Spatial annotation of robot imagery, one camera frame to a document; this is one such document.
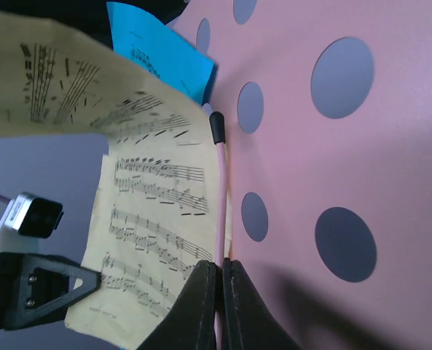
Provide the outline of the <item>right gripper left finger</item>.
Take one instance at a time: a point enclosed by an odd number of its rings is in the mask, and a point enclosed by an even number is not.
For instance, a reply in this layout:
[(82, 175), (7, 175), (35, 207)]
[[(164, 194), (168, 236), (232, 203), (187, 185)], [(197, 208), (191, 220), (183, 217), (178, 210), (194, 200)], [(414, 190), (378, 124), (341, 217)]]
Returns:
[(217, 267), (199, 261), (168, 315), (138, 350), (215, 349)]

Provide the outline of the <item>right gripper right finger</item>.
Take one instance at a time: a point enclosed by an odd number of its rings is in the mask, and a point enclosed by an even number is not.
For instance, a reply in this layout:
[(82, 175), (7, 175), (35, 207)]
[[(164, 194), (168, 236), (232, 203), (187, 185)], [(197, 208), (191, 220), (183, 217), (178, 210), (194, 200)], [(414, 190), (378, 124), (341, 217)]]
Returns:
[(224, 301), (223, 349), (300, 350), (280, 326), (238, 260), (222, 265)]

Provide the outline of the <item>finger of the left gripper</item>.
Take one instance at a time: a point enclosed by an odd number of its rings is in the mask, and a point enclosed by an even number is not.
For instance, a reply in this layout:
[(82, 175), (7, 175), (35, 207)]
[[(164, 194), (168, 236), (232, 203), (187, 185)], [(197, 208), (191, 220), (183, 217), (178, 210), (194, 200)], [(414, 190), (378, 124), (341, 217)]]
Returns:
[(4, 330), (62, 321), (69, 307), (98, 291), (101, 274), (58, 255), (22, 254)]

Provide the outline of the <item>yellow sheet music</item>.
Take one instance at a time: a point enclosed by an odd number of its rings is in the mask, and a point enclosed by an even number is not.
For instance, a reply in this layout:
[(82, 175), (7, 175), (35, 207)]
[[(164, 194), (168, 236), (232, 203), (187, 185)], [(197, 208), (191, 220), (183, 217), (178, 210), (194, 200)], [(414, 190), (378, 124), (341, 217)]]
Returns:
[(208, 116), (147, 69), (49, 19), (0, 11), (0, 137), (109, 143), (83, 262), (102, 287), (66, 324), (135, 349), (216, 252), (219, 167)]

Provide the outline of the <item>pink music stand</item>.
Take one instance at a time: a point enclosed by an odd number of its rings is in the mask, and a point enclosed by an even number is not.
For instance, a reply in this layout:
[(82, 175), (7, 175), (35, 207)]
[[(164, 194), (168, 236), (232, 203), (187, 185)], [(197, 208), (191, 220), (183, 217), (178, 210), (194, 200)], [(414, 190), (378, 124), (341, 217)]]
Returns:
[[(432, 349), (432, 1), (258, 1), (244, 24), (231, 1), (191, 1), (218, 65), (211, 107), (226, 118), (232, 256), (304, 349), (351, 349), (313, 300), (386, 343)], [(374, 79), (352, 114), (323, 116), (311, 95), (323, 51), (370, 49)], [(315, 226), (341, 207), (367, 225), (377, 261), (365, 280), (335, 276)]]

